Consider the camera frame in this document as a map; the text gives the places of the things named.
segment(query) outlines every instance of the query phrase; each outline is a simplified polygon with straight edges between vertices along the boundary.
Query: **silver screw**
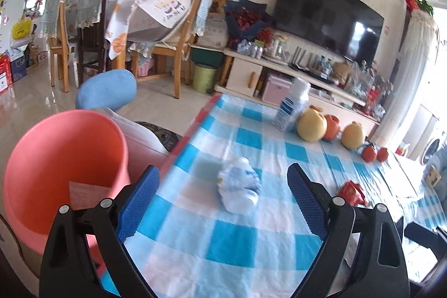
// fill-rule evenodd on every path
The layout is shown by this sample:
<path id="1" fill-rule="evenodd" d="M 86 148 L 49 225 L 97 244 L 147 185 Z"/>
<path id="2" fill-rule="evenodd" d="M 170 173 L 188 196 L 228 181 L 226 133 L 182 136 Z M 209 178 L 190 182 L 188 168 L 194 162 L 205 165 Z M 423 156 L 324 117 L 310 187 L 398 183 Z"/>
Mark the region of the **silver screw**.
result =
<path id="1" fill-rule="evenodd" d="M 384 204 L 378 204 L 377 210 L 379 210 L 380 212 L 386 212 L 388 209 Z"/>
<path id="2" fill-rule="evenodd" d="M 62 206 L 59 208 L 59 212 L 60 212 L 60 213 L 67 213 L 68 210 L 70 210 L 70 206 L 67 205 L 67 204 L 62 205 Z"/>
<path id="3" fill-rule="evenodd" d="M 332 202 L 334 202 L 337 206 L 343 206 L 345 204 L 345 200 L 339 196 L 334 197 Z"/>
<path id="4" fill-rule="evenodd" d="M 105 198 L 101 201 L 101 207 L 106 209 L 112 205 L 112 200 L 109 198 Z"/>

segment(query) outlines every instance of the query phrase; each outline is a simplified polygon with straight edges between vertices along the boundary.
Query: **glass jar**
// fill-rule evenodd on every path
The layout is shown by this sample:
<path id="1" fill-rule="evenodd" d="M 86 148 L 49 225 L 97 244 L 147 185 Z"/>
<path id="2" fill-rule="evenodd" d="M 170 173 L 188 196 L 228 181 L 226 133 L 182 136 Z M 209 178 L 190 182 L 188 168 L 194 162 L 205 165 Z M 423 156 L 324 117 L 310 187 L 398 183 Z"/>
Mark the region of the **glass jar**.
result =
<path id="1" fill-rule="evenodd" d="M 266 54 L 271 58 L 276 58 L 285 61 L 286 46 L 287 46 L 287 36 L 275 35 L 269 47 L 266 50 Z"/>

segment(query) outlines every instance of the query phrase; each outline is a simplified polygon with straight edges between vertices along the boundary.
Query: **trash can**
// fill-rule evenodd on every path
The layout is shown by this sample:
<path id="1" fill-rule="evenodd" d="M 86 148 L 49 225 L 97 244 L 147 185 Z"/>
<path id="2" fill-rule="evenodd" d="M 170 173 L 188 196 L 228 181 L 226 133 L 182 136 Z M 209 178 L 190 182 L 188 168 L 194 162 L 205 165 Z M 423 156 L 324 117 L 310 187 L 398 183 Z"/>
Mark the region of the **trash can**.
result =
<path id="1" fill-rule="evenodd" d="M 65 111 L 35 125 L 15 146 L 4 176 L 6 216 L 17 237 L 43 254 L 59 207 L 72 204 L 70 182 L 91 185 L 96 191 L 87 198 L 96 201 L 83 202 L 96 205 L 130 183 L 127 161 L 121 129 L 96 111 Z M 98 249 L 94 236 L 87 239 Z"/>
<path id="2" fill-rule="evenodd" d="M 198 92 L 207 92 L 214 87 L 216 69 L 211 66 L 195 64 L 193 89 Z"/>

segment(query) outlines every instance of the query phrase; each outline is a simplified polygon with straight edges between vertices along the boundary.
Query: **wooden chair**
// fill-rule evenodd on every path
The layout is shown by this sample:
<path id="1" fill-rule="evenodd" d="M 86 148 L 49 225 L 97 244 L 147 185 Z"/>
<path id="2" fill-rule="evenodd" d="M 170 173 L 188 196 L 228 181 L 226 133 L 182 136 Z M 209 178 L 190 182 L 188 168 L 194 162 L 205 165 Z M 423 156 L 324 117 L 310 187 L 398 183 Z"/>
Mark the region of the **wooden chair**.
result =
<path id="1" fill-rule="evenodd" d="M 93 69 L 98 73 L 104 71 L 106 65 L 106 49 L 104 48 L 104 33 L 106 32 L 107 0 L 101 2 L 101 20 L 90 27 L 78 28 L 78 78 L 79 86 L 84 82 L 84 69 Z M 84 52 L 97 53 L 98 59 L 84 63 Z"/>
<path id="2" fill-rule="evenodd" d="M 63 79 L 63 92 L 68 92 L 68 57 L 73 52 L 73 47 L 68 45 L 68 35 L 65 24 L 65 2 L 59 1 L 59 18 L 57 21 L 57 37 L 48 38 L 50 49 L 50 75 L 51 87 L 54 87 L 54 57 L 57 56 L 58 78 Z"/>
<path id="3" fill-rule="evenodd" d="M 194 0 L 191 4 L 191 11 L 189 12 L 185 22 L 180 28 L 180 37 L 176 45 L 170 46 L 159 43 L 155 46 L 153 54 L 157 55 L 156 74 L 138 78 L 138 52 L 132 52 L 132 73 L 138 81 L 153 80 L 155 78 L 162 78 L 170 76 L 170 73 L 166 72 L 166 56 L 174 58 L 174 97 L 180 98 L 180 73 L 182 71 L 182 56 L 186 55 L 190 51 L 189 41 L 192 37 L 192 28 L 197 15 L 198 8 L 201 0 Z M 188 59 L 185 63 L 185 84 L 189 85 L 190 78 L 190 65 L 191 61 Z"/>

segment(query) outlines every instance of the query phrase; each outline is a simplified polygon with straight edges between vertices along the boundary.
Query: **white bottle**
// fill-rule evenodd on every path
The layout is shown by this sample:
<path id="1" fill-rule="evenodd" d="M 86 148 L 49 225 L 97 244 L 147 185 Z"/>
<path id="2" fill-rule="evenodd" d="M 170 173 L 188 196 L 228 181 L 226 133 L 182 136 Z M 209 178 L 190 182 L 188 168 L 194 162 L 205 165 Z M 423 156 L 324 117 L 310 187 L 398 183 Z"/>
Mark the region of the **white bottle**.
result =
<path id="1" fill-rule="evenodd" d="M 245 215 L 259 201 L 261 183 L 247 158 L 237 157 L 225 164 L 218 175 L 218 192 L 227 211 Z"/>
<path id="2" fill-rule="evenodd" d="M 309 104 L 310 84 L 296 78 L 273 120 L 273 125 L 281 132 L 290 132 L 296 127 L 296 121 Z"/>

